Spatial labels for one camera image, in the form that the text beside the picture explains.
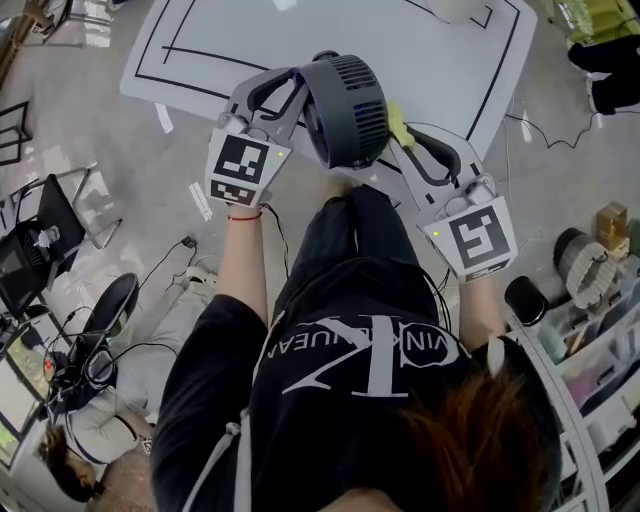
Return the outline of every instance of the red bracelet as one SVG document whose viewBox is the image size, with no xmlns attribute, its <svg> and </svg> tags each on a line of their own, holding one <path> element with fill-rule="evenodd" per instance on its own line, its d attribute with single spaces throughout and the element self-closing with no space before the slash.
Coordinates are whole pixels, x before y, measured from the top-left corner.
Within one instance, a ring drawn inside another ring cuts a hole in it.
<svg viewBox="0 0 640 512">
<path fill-rule="evenodd" d="M 262 217 L 262 212 L 258 212 L 258 215 L 256 215 L 255 217 L 232 217 L 231 215 L 227 215 L 227 220 L 238 220 L 238 221 L 243 221 L 243 220 L 256 220 L 259 219 L 260 217 Z"/>
</svg>

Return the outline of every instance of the gray floor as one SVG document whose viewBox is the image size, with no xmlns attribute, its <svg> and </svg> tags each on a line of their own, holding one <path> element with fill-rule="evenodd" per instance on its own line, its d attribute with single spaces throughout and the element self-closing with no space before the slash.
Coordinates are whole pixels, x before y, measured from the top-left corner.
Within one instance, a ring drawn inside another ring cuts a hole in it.
<svg viewBox="0 0 640 512">
<path fill-rule="evenodd" d="M 104 3 L 83 4 L 88 12 L 103 15 Z M 23 48 L 0 91 L 0 106 L 31 100 L 29 122 L 34 133 L 23 162 L 0 168 L 2 193 L 36 175 L 97 163 L 98 173 L 84 198 L 88 217 L 96 226 L 124 218 L 104 251 L 84 247 L 73 271 L 56 281 L 51 302 L 61 317 L 78 305 L 93 305 L 104 287 L 123 272 L 144 277 L 185 235 L 198 240 L 198 257 L 207 256 L 205 261 L 212 268 L 217 268 L 221 256 L 226 207 L 212 202 L 211 218 L 206 220 L 208 215 L 200 211 L 190 191 L 192 184 L 203 179 L 212 122 L 169 108 L 173 130 L 166 133 L 153 103 L 122 96 L 118 90 L 129 48 L 150 4 L 151 0 L 131 0 L 115 14 L 110 27 L 77 25 L 62 35 L 84 40 L 85 48 Z M 526 113 L 551 141 L 573 141 L 590 116 L 584 77 L 566 60 L 562 33 L 544 17 L 540 19 L 512 112 Z M 594 129 L 583 136 L 576 150 L 563 146 L 547 150 L 537 132 L 516 121 L 508 121 L 507 126 L 510 193 L 504 126 L 496 134 L 485 170 L 510 196 L 522 250 L 500 279 L 508 283 L 515 275 L 527 274 L 546 293 L 557 293 L 551 249 L 562 230 L 591 229 L 595 212 L 611 200 L 627 205 L 632 215 L 640 214 L 640 116 L 596 118 Z M 271 189 L 290 258 L 322 203 L 326 178 L 326 172 L 306 159 L 294 158 Z M 422 264 L 440 281 L 445 265 L 412 219 L 404 220 Z M 264 226 L 273 300 L 284 282 L 283 248 L 268 216 Z M 172 253 L 143 288 L 141 308 L 162 293 L 190 255 L 183 247 Z M 452 305 L 457 302 L 454 284 L 447 288 Z"/>
</svg>

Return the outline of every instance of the desk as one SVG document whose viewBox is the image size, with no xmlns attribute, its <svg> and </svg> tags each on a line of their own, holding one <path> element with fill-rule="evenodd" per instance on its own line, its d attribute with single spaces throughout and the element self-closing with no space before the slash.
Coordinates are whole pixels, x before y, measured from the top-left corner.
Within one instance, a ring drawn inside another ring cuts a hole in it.
<svg viewBox="0 0 640 512">
<path fill-rule="evenodd" d="M 424 1 L 156 0 L 120 89 L 215 120 L 238 83 L 331 49 L 367 62 L 407 121 L 445 128 L 483 158 L 522 71 L 536 15 L 524 0 L 490 0 L 467 23 L 448 25 Z M 266 109 L 279 110 L 291 90 L 282 89 Z M 306 129 L 299 126 L 293 142 L 315 158 Z M 397 171 L 387 151 L 354 176 L 407 199 Z"/>
</svg>

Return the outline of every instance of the wire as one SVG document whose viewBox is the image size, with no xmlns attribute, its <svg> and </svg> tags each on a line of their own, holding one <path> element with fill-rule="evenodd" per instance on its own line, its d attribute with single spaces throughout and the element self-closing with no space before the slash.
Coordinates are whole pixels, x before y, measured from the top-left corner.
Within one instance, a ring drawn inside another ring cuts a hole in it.
<svg viewBox="0 0 640 512">
<path fill-rule="evenodd" d="M 619 110 L 616 112 L 616 114 L 638 114 L 640 115 L 640 112 L 636 112 L 635 110 Z M 591 128 L 593 128 L 593 118 L 601 115 L 600 112 L 594 112 L 593 114 L 591 114 L 591 117 L 589 119 L 589 126 L 587 126 L 586 128 L 584 128 L 583 130 L 580 131 L 580 133 L 578 133 L 578 136 L 576 137 L 576 141 L 571 144 L 570 142 L 567 142 L 566 140 L 556 140 L 552 143 L 549 143 L 549 139 L 547 139 L 547 136 L 545 135 L 545 133 L 538 128 L 538 126 L 536 126 L 534 123 L 532 123 L 531 121 L 529 121 L 528 119 L 523 119 L 522 117 L 516 117 L 516 116 L 512 116 L 511 114 L 506 114 L 505 117 L 508 117 L 509 119 L 514 119 L 516 121 L 521 121 L 524 123 L 527 123 L 531 126 L 533 126 L 536 130 L 538 130 L 538 132 L 540 132 L 540 135 L 542 135 L 542 138 L 544 139 L 545 144 L 547 145 L 547 149 L 551 149 L 553 146 L 556 146 L 557 144 L 565 144 L 567 146 L 569 146 L 571 149 L 576 149 L 576 146 L 578 145 L 578 142 L 580 141 L 580 138 L 587 133 L 589 130 L 591 130 Z"/>
<path fill-rule="evenodd" d="M 444 297 L 442 296 L 440 289 L 435 285 L 435 283 L 433 282 L 433 279 L 431 279 L 431 276 L 427 274 L 427 272 L 424 269 L 421 268 L 420 270 L 422 270 L 422 277 L 424 277 L 424 279 L 427 281 L 427 283 L 429 283 L 431 288 L 433 288 L 434 297 L 436 297 L 438 299 L 438 302 L 440 303 L 440 310 L 442 311 L 444 328 L 447 331 L 451 332 L 451 314 L 449 313 L 449 308 L 447 307 L 447 301 L 444 300 Z M 443 283 L 445 284 L 446 284 L 446 279 L 448 279 L 448 274 L 449 274 L 449 271 L 447 271 L 447 274 L 445 274 L 445 280 L 443 280 Z"/>
<path fill-rule="evenodd" d="M 634 16 L 633 18 L 629 18 L 628 20 L 624 20 L 622 23 L 620 23 L 616 28 L 615 28 L 615 33 L 616 33 L 616 39 L 620 39 L 620 29 L 626 25 L 627 23 L 629 23 L 630 21 L 635 21 L 640 19 L 640 16 Z"/>
<path fill-rule="evenodd" d="M 104 366 L 102 368 L 100 368 L 99 371 L 97 371 L 95 373 L 95 375 L 100 375 L 109 365 L 115 365 L 116 361 L 118 359 L 120 359 L 123 355 L 125 355 L 127 352 L 130 352 L 131 350 L 133 350 L 134 348 L 137 347 L 142 347 L 142 346 L 149 346 L 149 347 L 164 347 L 167 348 L 169 350 L 171 350 L 171 352 L 173 352 L 173 355 L 176 356 L 176 358 L 178 357 L 178 352 L 176 352 L 176 350 L 173 347 L 170 347 L 169 345 L 165 345 L 164 343 L 150 343 L 150 342 L 143 342 L 143 343 L 136 343 L 135 345 L 132 345 L 131 347 L 129 347 L 128 349 L 122 351 L 120 354 L 118 354 L 116 357 L 114 357 L 111 361 L 109 361 L 108 363 L 105 363 Z M 89 382 L 91 382 L 92 384 L 94 384 L 94 379 L 89 376 L 86 375 L 85 372 L 85 377 L 87 378 L 87 380 Z"/>
<path fill-rule="evenodd" d="M 74 336 L 74 334 L 67 334 L 66 332 L 64 332 L 64 328 L 67 326 L 67 324 L 71 320 L 73 320 L 73 318 L 76 316 L 76 313 L 78 311 L 82 311 L 83 309 L 88 309 L 89 311 L 91 311 L 91 315 L 93 315 L 93 309 L 90 308 L 89 306 L 84 306 L 83 305 L 83 306 L 77 307 L 71 313 L 69 313 L 67 315 L 67 318 L 65 319 L 64 323 L 60 326 L 60 329 L 58 329 L 58 335 L 55 338 L 53 338 L 49 343 L 47 343 L 47 346 L 44 349 L 44 357 L 42 358 L 42 373 L 43 373 L 43 375 L 44 375 L 44 372 L 45 372 L 44 365 L 46 364 L 47 357 L 49 356 L 49 352 L 55 350 L 58 340 L 60 338 L 62 338 L 63 336 Z M 73 343 L 69 347 L 69 352 L 68 352 L 69 354 L 71 354 L 71 352 L 73 351 L 73 349 L 75 348 L 75 346 L 77 344 L 77 336 L 78 335 L 75 334 L 75 336 L 76 336 L 76 339 L 73 340 Z"/>
<path fill-rule="evenodd" d="M 442 290 L 444 290 L 447 286 L 447 283 L 449 282 L 449 276 L 451 275 L 451 269 L 448 268 L 447 269 L 447 273 L 444 275 L 444 279 L 442 280 L 442 282 L 440 283 L 440 285 L 438 286 L 438 290 L 440 290 L 440 292 L 442 292 Z"/>
<path fill-rule="evenodd" d="M 515 97 L 511 96 L 511 107 L 509 108 L 509 113 L 507 115 L 513 114 L 513 107 L 515 105 Z M 507 125 L 507 120 L 502 118 L 502 124 L 504 125 L 504 134 L 505 134 L 505 143 L 504 143 L 504 152 L 507 156 L 507 189 L 509 191 L 509 208 L 511 208 L 511 162 L 509 161 L 509 126 Z"/>
<path fill-rule="evenodd" d="M 160 265 L 162 265 L 162 264 L 164 263 L 164 261 L 169 257 L 169 254 L 171 254 L 171 251 L 173 251 L 173 250 L 174 250 L 176 247 L 178 247 L 179 245 L 182 245 L 182 240 L 180 240 L 179 242 L 176 242 L 175 244 L 173 244 L 173 245 L 171 246 L 171 249 L 169 249 L 169 250 L 167 251 L 167 254 L 165 254 L 165 255 L 164 255 L 164 258 L 162 258 L 162 259 L 158 262 L 158 264 L 157 264 L 155 267 L 153 267 L 153 269 L 151 270 L 151 272 L 149 272 L 149 273 L 147 274 L 147 277 L 145 277 L 145 278 L 144 278 L 144 281 L 142 281 L 142 284 L 140 285 L 139 290 L 141 290 L 141 289 L 142 289 L 142 287 L 144 286 L 144 284 L 145 284 L 145 283 L 147 282 L 147 280 L 151 277 L 151 274 L 153 274 L 153 273 L 158 269 L 158 267 L 159 267 Z"/>
<path fill-rule="evenodd" d="M 271 215 L 273 215 L 273 218 L 276 220 L 276 224 L 278 225 L 278 231 L 280 231 L 280 236 L 282 237 L 282 243 L 284 244 L 284 272 L 287 276 L 287 279 L 289 279 L 289 244 L 287 243 L 287 239 L 284 236 L 284 231 L 282 230 L 282 224 L 280 224 L 280 217 L 278 217 L 278 214 L 273 209 L 273 206 L 271 206 L 269 203 L 261 203 L 260 208 L 267 209 L 269 212 L 271 212 Z"/>
<path fill-rule="evenodd" d="M 165 288 L 164 290 L 165 292 L 169 288 L 171 288 L 173 285 L 176 284 L 176 277 L 182 277 L 187 273 L 187 270 L 189 270 L 189 267 L 191 266 L 191 262 L 193 261 L 193 258 L 196 257 L 197 252 L 198 252 L 198 246 L 196 245 L 193 247 L 193 254 L 191 255 L 191 258 L 189 258 L 189 261 L 187 262 L 187 268 L 184 269 L 184 272 L 180 272 L 179 274 L 173 274 L 173 277 L 171 278 L 171 284 Z"/>
</svg>

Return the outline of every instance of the cylindrical fan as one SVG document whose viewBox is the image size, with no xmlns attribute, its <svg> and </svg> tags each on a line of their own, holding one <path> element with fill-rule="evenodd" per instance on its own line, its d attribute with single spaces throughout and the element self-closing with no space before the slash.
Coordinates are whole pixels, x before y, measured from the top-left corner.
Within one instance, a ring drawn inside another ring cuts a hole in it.
<svg viewBox="0 0 640 512">
<path fill-rule="evenodd" d="M 355 55 L 324 52 L 297 69 L 309 87 L 304 118 L 325 167 L 370 166 L 389 137 L 387 104 L 376 76 Z"/>
</svg>

